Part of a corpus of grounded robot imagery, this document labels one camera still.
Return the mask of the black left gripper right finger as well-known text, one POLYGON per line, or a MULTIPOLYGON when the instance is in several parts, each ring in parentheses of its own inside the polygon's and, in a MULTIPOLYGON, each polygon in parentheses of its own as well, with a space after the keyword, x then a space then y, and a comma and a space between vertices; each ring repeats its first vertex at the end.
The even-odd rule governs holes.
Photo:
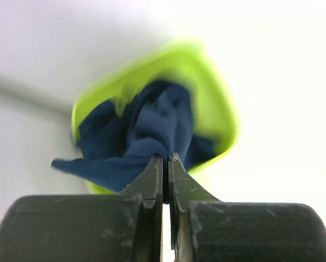
POLYGON ((326 227, 310 206, 223 202, 176 153, 167 166, 176 261, 326 261, 326 227))

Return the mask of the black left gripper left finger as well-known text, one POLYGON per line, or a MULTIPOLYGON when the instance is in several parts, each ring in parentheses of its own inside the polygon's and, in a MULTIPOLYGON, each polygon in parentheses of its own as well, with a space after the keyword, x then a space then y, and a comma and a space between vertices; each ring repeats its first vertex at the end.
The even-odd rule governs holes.
POLYGON ((163 162, 116 195, 30 195, 0 223, 0 261, 160 261, 163 162))

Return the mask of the navy blue t shirt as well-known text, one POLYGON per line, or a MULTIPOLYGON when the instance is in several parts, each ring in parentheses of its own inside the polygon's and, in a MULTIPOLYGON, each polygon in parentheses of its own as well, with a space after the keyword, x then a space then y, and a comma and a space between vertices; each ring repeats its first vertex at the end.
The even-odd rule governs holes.
POLYGON ((118 115, 114 102, 99 104, 79 126, 82 157, 54 159, 52 167, 113 192, 121 192, 152 156, 179 155, 190 170, 215 157, 214 142, 194 133, 191 95, 179 85, 156 80, 118 115))

